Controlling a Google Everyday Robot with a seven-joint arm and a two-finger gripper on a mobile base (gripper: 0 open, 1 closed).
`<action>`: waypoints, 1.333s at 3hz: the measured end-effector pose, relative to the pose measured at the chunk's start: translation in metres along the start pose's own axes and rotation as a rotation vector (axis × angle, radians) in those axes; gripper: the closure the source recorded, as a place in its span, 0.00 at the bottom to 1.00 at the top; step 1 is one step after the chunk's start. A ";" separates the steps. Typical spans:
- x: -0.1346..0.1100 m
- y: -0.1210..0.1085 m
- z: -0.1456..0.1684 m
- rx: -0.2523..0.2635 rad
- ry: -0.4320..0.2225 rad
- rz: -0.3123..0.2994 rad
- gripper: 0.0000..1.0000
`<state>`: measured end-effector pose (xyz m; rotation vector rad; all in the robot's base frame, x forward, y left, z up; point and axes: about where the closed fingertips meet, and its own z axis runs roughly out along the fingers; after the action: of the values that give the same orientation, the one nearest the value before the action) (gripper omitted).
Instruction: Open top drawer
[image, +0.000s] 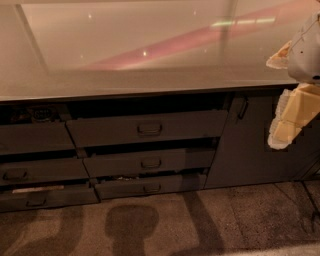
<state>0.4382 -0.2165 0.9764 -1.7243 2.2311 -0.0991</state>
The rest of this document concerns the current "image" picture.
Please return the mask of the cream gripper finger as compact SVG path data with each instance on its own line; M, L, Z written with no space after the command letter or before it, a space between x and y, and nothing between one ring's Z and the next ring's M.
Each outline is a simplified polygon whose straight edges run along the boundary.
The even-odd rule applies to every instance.
M289 64L289 49L292 41L284 44L266 62L266 66L273 69L287 69Z
M269 129L268 145L275 150L287 148L319 113L319 85L300 83L294 90L285 89Z

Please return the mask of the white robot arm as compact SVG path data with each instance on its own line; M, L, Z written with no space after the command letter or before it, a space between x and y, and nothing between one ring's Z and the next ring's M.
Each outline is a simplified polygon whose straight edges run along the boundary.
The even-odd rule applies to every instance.
M266 65L286 69L298 82L279 97L269 129L268 145L281 150L320 113L320 13L313 14Z

